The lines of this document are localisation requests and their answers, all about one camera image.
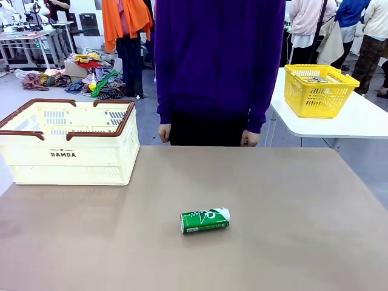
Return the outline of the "person's right hand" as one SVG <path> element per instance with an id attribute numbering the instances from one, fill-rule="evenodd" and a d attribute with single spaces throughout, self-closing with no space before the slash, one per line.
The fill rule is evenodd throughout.
<path id="1" fill-rule="evenodd" d="M 160 124 L 158 134 L 162 143 L 170 141 L 171 124 Z"/>

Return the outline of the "person's left hand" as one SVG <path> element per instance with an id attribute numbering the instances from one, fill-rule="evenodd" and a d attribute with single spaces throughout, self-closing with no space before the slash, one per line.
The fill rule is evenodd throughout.
<path id="1" fill-rule="evenodd" d="M 260 140 L 260 134 L 244 130 L 241 137 L 241 147 L 256 147 Z"/>

